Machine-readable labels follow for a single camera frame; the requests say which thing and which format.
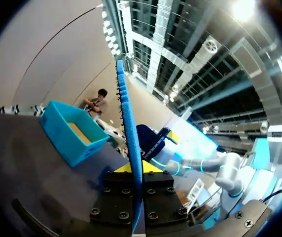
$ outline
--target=blue plastic bin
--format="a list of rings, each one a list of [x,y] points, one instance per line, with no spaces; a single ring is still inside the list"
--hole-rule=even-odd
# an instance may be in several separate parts
[[[85,145],[68,122],[74,122],[91,143]],[[60,155],[72,167],[99,151],[109,138],[87,112],[58,101],[51,101],[46,107],[40,124]]]

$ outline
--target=person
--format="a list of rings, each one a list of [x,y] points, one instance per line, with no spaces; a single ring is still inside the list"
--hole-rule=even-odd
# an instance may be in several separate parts
[[[108,92],[105,89],[100,89],[98,91],[97,98],[89,100],[88,98],[85,98],[83,100],[83,103],[80,105],[80,108],[84,109],[87,112],[95,112],[100,116],[102,113],[104,113],[108,107],[107,101],[105,100],[105,97],[107,96]]]

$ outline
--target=black hair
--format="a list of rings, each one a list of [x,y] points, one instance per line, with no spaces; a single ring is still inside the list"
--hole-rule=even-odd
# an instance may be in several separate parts
[[[107,92],[105,89],[100,89],[100,90],[98,91],[98,94],[99,94],[99,95],[102,95],[103,97],[106,97],[107,94],[108,94],[108,92]]]

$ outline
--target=black tabletop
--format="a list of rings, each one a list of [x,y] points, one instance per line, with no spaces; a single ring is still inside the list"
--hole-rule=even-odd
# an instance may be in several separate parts
[[[101,177],[128,162],[109,144],[71,168],[44,133],[39,118],[0,114],[0,209],[24,236],[29,228],[11,207],[18,198],[55,231],[70,216],[89,221]]]

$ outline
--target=ceiling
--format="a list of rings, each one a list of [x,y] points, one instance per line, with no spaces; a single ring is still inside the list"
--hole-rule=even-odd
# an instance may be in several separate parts
[[[234,15],[237,2],[111,0],[104,6],[128,70],[176,114],[190,110],[187,121],[208,127],[226,151],[242,154],[255,138],[267,137],[263,121],[282,125],[282,43],[257,6],[247,20]],[[172,100],[165,98],[175,89]],[[236,128],[228,130],[230,124]]]

